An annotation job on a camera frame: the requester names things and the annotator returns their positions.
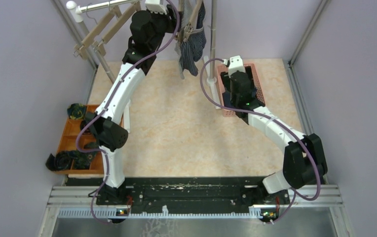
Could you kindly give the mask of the beige hanger holding navy underwear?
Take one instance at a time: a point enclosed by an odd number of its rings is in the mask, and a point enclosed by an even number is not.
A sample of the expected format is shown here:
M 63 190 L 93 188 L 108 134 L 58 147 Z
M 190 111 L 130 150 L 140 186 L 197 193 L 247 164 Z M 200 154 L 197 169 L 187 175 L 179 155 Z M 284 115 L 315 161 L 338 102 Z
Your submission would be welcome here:
M 100 55 L 105 56 L 105 45 L 135 12 L 141 10 L 141 5 L 139 0 L 120 0 L 109 1 L 103 5 L 103 8 L 108 10 L 107 13 L 86 36 L 86 41 L 91 43 Z

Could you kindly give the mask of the grey striped underwear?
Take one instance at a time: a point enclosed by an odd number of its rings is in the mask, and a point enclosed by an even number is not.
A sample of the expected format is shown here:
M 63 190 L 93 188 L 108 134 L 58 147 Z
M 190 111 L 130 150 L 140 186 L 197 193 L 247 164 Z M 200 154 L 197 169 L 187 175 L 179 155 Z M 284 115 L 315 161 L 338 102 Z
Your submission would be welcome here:
M 179 66 L 180 78 L 185 79 L 184 74 L 183 74 L 184 69 L 183 69 L 181 62 L 180 62 L 180 60 L 182 59 L 182 50 L 181 50 L 182 43 L 183 43 L 183 41 L 178 42 L 176 40 L 175 52 L 177 53 L 177 56 L 178 56 L 178 66 Z

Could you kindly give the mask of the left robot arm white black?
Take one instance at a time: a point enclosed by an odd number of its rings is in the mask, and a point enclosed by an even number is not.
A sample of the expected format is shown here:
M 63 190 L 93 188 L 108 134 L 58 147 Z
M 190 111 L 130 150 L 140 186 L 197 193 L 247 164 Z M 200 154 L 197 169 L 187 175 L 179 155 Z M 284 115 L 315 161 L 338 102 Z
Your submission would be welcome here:
M 166 48 L 162 44 L 167 33 L 176 35 L 181 15 L 171 7 L 166 14 L 137 11 L 131 18 L 131 37 L 119 74 L 103 103 L 85 116 L 89 131 L 95 137 L 104 157 L 104 180 L 94 195 L 98 205 L 127 204 L 129 191 L 124 184 L 122 148 L 129 132 L 121 126 L 125 107 L 138 85 L 148 74 L 156 55 Z

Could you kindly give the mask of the navy underwear cream waistband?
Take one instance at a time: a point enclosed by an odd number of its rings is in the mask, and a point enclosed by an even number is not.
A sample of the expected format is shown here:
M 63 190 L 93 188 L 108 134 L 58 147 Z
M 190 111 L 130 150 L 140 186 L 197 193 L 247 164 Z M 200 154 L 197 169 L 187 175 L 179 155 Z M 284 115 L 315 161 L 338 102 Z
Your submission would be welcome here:
M 232 104 L 231 102 L 231 97 L 230 97 L 230 92 L 228 91 L 225 91 L 224 93 L 222 93 L 222 98 L 223 98 L 223 102 L 224 102 L 224 107 L 226 109 L 235 109 L 236 107 Z

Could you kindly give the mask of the beige hanger holding grey underwear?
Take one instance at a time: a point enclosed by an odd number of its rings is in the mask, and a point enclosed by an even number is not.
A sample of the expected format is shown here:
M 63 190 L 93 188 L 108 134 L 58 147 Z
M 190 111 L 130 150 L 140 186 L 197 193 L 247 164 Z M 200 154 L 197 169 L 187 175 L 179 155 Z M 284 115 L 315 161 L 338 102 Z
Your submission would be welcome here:
M 184 30 L 186 25 L 189 23 L 189 19 L 192 14 L 192 4 L 190 0 L 179 0 L 178 1 L 178 11 L 180 14 L 180 29 L 176 36 L 178 42 L 182 42 L 184 38 Z

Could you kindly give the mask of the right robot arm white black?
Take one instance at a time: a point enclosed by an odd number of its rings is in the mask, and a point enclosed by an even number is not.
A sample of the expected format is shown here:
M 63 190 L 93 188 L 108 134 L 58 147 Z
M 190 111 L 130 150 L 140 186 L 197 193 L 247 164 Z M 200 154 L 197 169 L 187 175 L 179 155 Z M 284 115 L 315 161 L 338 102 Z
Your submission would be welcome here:
M 225 87 L 224 104 L 235 109 L 245 123 L 263 132 L 284 155 L 282 170 L 265 177 L 258 188 L 259 201 L 271 203 L 278 191 L 321 181 L 328 171 L 321 138 L 291 128 L 270 112 L 257 98 L 250 67 L 245 72 L 223 72 L 220 76 Z

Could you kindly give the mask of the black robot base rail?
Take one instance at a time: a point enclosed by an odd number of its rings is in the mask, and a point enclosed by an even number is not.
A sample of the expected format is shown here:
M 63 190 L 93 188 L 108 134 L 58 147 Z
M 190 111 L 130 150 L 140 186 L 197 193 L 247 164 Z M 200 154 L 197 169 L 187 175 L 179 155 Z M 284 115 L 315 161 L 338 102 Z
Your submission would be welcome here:
M 53 189 L 51 198 L 77 216 L 108 218 L 236 218 L 272 222 L 298 201 L 319 203 L 324 186 L 271 194 L 262 177 L 127 178 L 118 190 L 84 180 Z

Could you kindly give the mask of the beige clip hanger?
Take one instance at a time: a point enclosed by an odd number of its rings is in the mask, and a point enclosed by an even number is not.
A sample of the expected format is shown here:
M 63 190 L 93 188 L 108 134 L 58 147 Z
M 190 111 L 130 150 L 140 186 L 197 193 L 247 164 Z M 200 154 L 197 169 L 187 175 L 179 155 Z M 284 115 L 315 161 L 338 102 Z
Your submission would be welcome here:
M 102 56 L 105 56 L 106 51 L 103 45 L 107 44 L 122 27 L 122 23 L 126 22 L 123 18 L 124 16 L 124 13 L 121 12 L 118 6 L 108 6 L 107 13 L 97 22 L 92 30 L 85 32 L 83 40 L 75 46 L 75 54 L 79 55 L 82 59 L 88 59 L 89 53 L 87 53 L 87 49 L 94 47 L 96 51 L 99 50 Z M 97 43 L 96 37 L 102 33 L 113 18 L 117 18 L 115 25 L 102 36 L 101 42 Z

